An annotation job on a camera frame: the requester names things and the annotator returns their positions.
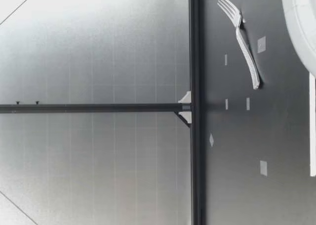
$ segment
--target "white bracket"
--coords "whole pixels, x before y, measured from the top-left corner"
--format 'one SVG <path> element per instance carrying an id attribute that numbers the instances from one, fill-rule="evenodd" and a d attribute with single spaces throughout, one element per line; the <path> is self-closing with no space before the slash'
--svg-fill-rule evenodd
<path id="1" fill-rule="evenodd" d="M 178 101 L 178 103 L 190 103 L 191 104 L 191 91 L 187 91 L 186 95 Z M 179 115 L 181 115 L 188 124 L 192 124 L 192 112 L 191 111 L 185 111 L 185 112 L 179 112 Z"/>

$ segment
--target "black bar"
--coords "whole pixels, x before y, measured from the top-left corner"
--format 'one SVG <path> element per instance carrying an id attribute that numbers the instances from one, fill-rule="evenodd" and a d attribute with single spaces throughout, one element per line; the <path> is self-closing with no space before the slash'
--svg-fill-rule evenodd
<path id="1" fill-rule="evenodd" d="M 192 224 L 203 225 L 203 187 L 201 156 L 201 99 L 200 92 L 200 0 L 189 0 L 190 5 L 190 73 L 192 92 L 191 170 Z"/>
<path id="2" fill-rule="evenodd" d="M 0 105 L 5 113 L 92 113 L 92 112 L 179 112 L 190 111 L 190 104 L 34 104 Z"/>

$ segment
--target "gray surface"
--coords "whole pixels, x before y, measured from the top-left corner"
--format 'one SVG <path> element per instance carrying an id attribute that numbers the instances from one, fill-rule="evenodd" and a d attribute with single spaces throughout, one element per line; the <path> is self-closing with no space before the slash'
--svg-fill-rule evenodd
<path id="1" fill-rule="evenodd" d="M 173 113 L 0 115 L 0 189 L 40 225 L 183 225 L 190 130 Z M 27 220 L 0 196 L 0 224 Z"/>
<path id="2" fill-rule="evenodd" d="M 0 17 L 21 1 L 2 0 Z M 188 11 L 188 0 L 29 0 L 0 27 L 0 104 L 177 102 L 190 86 Z M 40 225 L 190 220 L 190 131 L 173 113 L 0 125 L 0 189 Z M 0 196 L 0 224 L 32 223 Z"/>
<path id="3" fill-rule="evenodd" d="M 309 161 L 309 74 L 297 57 L 281 0 L 231 0 L 246 19 L 263 81 L 253 90 L 230 20 L 203 0 L 206 209 L 208 225 L 314 225 Z M 266 51 L 257 53 L 266 36 Z M 223 67 L 224 55 L 229 65 Z M 250 111 L 246 98 L 250 97 Z M 229 110 L 225 110 L 225 99 Z M 209 146 L 209 135 L 215 144 Z M 260 174 L 266 161 L 267 177 Z"/>
<path id="4" fill-rule="evenodd" d="M 177 102 L 188 20 L 188 0 L 29 0 L 0 28 L 0 104 Z"/>

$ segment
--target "white plastic fork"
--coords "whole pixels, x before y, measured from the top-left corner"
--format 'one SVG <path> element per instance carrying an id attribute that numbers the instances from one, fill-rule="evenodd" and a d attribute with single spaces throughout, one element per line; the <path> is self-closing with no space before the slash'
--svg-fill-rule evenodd
<path id="1" fill-rule="evenodd" d="M 236 38 L 248 64 L 250 75 L 252 78 L 253 88 L 256 90 L 259 88 L 260 79 L 256 63 L 251 55 L 251 52 L 246 44 L 246 41 L 243 39 L 240 32 L 240 25 L 242 21 L 241 11 L 239 11 L 238 8 L 229 0 L 218 0 L 217 4 L 226 13 L 226 15 L 229 17 L 234 27 L 236 28 Z"/>

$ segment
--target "plate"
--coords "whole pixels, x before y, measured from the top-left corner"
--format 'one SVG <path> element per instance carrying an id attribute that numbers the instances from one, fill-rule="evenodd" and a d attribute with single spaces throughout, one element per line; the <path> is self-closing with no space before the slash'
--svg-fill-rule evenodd
<path id="1" fill-rule="evenodd" d="M 294 48 L 316 77 L 316 0 L 282 0 L 282 3 Z"/>

